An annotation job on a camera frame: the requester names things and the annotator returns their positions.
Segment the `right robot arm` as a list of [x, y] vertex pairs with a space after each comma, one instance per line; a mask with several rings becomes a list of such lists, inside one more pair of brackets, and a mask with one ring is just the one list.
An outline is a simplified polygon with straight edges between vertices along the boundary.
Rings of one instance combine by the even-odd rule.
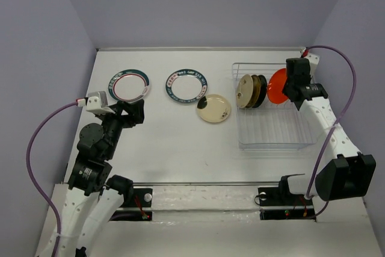
[[312, 82], [310, 72], [309, 59], [288, 58], [283, 93], [316, 135], [313, 148], [318, 156], [312, 172], [289, 176], [288, 183], [278, 187], [278, 200], [290, 204], [299, 194], [323, 201], [363, 197], [374, 174], [375, 159], [361, 153], [337, 123], [325, 88]]

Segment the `orange plate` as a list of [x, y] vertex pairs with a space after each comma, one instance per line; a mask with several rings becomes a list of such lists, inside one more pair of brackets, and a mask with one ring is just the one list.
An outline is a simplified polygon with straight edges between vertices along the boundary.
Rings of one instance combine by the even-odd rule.
[[268, 82], [267, 96], [271, 103], [282, 104], [288, 100], [288, 97], [283, 93], [283, 88], [286, 82], [286, 69], [282, 68], [276, 71]]

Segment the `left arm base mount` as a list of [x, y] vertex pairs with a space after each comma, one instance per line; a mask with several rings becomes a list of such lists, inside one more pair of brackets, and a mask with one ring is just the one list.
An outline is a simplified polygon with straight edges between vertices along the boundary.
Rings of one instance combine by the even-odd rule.
[[130, 200], [115, 211], [111, 221], [152, 221], [153, 188], [134, 187]]

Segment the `yellow brown patterned plate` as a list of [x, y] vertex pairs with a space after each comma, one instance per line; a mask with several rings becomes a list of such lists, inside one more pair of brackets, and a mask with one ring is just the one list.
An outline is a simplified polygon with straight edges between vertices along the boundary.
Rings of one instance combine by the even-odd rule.
[[260, 80], [258, 75], [252, 75], [251, 78], [253, 80], [253, 92], [251, 95], [251, 99], [248, 102], [246, 108], [252, 108], [255, 106], [255, 104], [259, 98], [260, 90], [261, 90], [261, 86], [262, 86], [261, 80]]

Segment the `cream plate with red dot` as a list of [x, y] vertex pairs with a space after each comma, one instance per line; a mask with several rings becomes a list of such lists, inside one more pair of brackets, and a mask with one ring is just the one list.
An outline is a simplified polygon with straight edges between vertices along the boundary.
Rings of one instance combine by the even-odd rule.
[[238, 108], [250, 108], [256, 102], [254, 82], [251, 75], [244, 75], [238, 82], [236, 89], [236, 104]]

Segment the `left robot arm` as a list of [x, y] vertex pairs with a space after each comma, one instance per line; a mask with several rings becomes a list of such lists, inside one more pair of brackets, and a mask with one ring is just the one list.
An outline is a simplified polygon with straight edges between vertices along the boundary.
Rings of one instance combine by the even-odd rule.
[[57, 209], [49, 202], [57, 225], [40, 256], [90, 256], [98, 235], [116, 209], [133, 199], [133, 182], [111, 176], [109, 161], [122, 130], [144, 122], [144, 100], [108, 105], [96, 94], [77, 99], [72, 105], [84, 107], [101, 123], [87, 124], [79, 133], [78, 154], [66, 182], [63, 207]]

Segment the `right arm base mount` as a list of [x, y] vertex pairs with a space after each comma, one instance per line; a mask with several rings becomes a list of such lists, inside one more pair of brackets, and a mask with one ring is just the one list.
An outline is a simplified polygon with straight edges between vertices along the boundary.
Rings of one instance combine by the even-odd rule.
[[260, 219], [267, 220], [316, 220], [311, 200], [303, 194], [289, 191], [288, 179], [296, 175], [282, 176], [275, 187], [260, 187], [254, 203], [260, 208]]

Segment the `green rimmed plate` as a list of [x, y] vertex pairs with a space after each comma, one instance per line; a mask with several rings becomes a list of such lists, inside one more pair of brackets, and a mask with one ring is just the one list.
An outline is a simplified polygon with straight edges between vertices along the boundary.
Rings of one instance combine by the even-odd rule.
[[137, 69], [116, 73], [108, 83], [108, 93], [116, 101], [135, 102], [145, 97], [150, 90], [149, 77]]
[[180, 69], [173, 72], [165, 82], [167, 96], [179, 104], [199, 101], [208, 90], [208, 81], [199, 71]]

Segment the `cream plate with black patch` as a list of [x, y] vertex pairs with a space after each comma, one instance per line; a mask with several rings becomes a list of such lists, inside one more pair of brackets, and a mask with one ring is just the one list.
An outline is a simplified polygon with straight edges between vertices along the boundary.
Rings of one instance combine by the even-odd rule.
[[207, 94], [197, 103], [198, 116], [208, 123], [225, 121], [232, 111], [230, 102], [219, 94]]

